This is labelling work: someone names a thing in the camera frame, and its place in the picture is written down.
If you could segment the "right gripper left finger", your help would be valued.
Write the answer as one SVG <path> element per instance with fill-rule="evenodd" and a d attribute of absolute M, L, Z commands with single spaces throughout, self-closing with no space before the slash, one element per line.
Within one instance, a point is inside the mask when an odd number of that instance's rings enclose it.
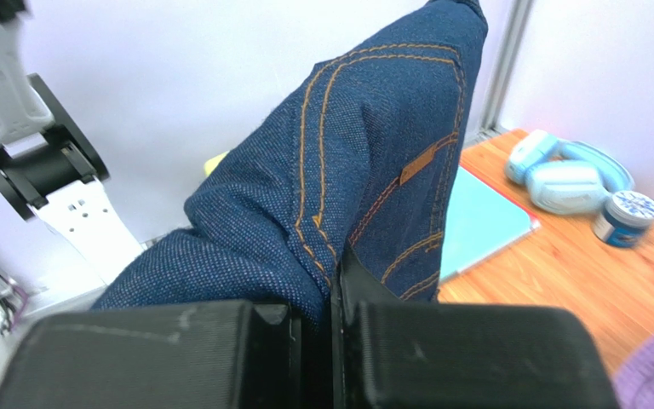
<path fill-rule="evenodd" d="M 49 316 L 0 382 L 0 408 L 297 408 L 301 321 L 245 300 Z"/>

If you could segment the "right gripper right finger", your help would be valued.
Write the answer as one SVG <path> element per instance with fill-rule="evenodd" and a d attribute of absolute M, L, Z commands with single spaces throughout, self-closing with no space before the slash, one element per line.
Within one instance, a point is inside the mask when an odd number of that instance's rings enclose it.
<path fill-rule="evenodd" d="M 616 408 L 562 308 L 400 300 L 346 248 L 331 292 L 335 408 Z"/>

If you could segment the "dark blue denim garment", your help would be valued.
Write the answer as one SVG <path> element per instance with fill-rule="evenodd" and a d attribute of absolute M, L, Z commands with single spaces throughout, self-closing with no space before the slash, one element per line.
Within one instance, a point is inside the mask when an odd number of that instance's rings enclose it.
<path fill-rule="evenodd" d="M 478 2 L 430 1 L 318 63 L 95 307 L 282 301 L 320 327 L 345 249 L 397 298 L 434 300 L 487 32 Z"/>

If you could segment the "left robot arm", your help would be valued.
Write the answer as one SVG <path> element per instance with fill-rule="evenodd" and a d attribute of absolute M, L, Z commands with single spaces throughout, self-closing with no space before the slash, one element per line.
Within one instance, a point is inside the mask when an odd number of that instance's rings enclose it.
<path fill-rule="evenodd" d="M 106 194 L 109 171 L 53 91 L 20 58 L 23 1 L 0 1 L 0 194 L 66 239 L 109 284 L 143 248 Z"/>

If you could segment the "olive green box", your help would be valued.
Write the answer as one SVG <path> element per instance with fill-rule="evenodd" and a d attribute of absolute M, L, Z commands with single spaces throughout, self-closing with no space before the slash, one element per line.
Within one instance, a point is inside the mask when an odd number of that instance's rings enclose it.
<path fill-rule="evenodd" d="M 208 159 L 204 163 L 204 175 L 209 177 L 228 154 L 229 152 L 225 151 L 224 153 L 220 153 L 213 158 Z"/>

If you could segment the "light blue headphones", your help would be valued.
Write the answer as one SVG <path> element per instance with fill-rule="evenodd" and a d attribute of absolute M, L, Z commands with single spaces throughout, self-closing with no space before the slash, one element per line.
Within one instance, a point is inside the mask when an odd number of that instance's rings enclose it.
<path fill-rule="evenodd" d="M 527 189 L 537 208 L 559 216 L 595 214 L 634 178 L 610 155 L 582 141 L 534 130 L 513 148 L 506 177 Z"/>

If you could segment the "small blue white jar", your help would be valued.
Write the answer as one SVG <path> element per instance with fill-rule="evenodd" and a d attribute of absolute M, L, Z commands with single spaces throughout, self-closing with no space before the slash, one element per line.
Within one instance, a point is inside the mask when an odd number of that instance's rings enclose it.
<path fill-rule="evenodd" d="M 617 248 L 634 248 L 654 225 L 654 200 L 635 191 L 613 193 L 592 226 L 603 243 Z"/>

